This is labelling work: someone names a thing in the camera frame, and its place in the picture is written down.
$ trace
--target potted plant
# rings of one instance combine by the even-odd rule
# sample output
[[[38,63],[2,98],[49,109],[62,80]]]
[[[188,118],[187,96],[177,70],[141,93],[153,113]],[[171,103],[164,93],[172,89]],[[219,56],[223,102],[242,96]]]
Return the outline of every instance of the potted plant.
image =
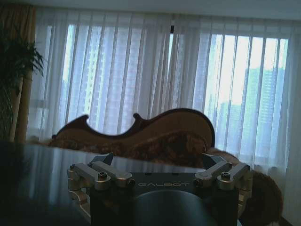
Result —
[[[43,75],[43,57],[35,43],[22,38],[15,26],[16,34],[0,24],[0,140],[7,140],[13,123],[12,95],[18,96],[22,79],[28,72],[38,71]]]

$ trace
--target screw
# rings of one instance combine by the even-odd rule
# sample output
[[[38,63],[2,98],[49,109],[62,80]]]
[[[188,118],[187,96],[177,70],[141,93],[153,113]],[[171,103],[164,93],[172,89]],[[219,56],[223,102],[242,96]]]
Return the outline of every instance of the screw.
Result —
[[[228,172],[222,172],[221,173],[221,177],[222,179],[230,179],[231,178],[231,174]]]
[[[230,168],[232,168],[232,163],[231,162],[227,162],[227,165],[229,165]]]
[[[106,172],[100,172],[98,174],[98,179],[99,180],[105,180],[107,178],[107,173]]]
[[[127,180],[127,187],[134,187],[135,185],[135,179],[130,178]]]
[[[197,179],[193,180],[193,184],[195,187],[202,187],[203,186],[203,182]]]

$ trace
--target beige curtain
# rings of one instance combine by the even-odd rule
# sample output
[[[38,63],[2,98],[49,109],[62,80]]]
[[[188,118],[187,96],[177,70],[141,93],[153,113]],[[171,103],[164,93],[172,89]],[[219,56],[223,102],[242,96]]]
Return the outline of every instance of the beige curtain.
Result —
[[[30,42],[35,39],[35,8],[28,5],[4,4],[0,6],[0,19],[6,28],[16,25],[21,36]],[[24,143],[27,130],[30,91],[32,85],[32,72],[28,73],[28,79],[20,83],[20,94],[16,97],[12,93],[14,112],[13,125],[10,130],[10,141]]]

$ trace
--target curtain rod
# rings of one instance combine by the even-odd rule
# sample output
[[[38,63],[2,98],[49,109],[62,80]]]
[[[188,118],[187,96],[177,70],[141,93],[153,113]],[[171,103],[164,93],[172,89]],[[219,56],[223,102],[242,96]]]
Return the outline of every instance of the curtain rod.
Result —
[[[288,20],[288,19],[273,19],[273,18],[259,18],[259,17],[242,17],[242,16],[221,16],[221,15],[206,15],[206,14],[184,14],[184,13],[164,13],[164,12],[149,12],[149,11],[130,11],[130,10],[112,10],[112,9],[95,9],[95,8],[76,8],[76,7],[54,7],[54,6],[39,6],[34,5],[36,8],[52,8],[52,9],[62,9],[62,10],[83,10],[83,11],[91,11],[91,12],[114,12],[114,13],[141,13],[141,14],[159,14],[159,15],[171,15],[172,20],[175,20],[178,16],[199,16],[199,17],[206,17],[206,18],[214,18],[214,19],[226,19],[226,20],[252,20],[256,21],[269,21],[277,23],[281,21],[282,23],[296,23],[300,22],[301,20]]]

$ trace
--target glossy table surface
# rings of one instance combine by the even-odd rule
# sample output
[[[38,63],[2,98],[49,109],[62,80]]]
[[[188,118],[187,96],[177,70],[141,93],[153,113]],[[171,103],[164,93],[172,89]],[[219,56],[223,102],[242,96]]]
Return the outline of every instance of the glossy table surface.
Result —
[[[98,154],[0,142],[0,225],[89,225],[68,196],[67,169]],[[112,166],[127,172],[200,172],[114,157]]]

